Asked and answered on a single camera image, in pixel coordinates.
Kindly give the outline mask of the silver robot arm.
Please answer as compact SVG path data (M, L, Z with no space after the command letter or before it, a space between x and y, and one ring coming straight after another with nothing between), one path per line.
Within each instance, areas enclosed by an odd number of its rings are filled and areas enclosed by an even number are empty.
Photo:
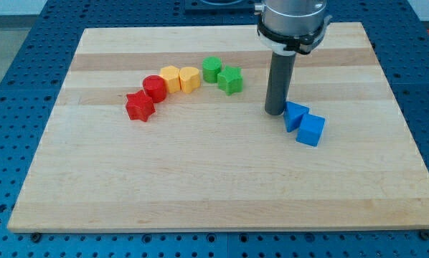
M330 24L326 8L326 0L259 1L255 4L259 39L281 56L310 54Z

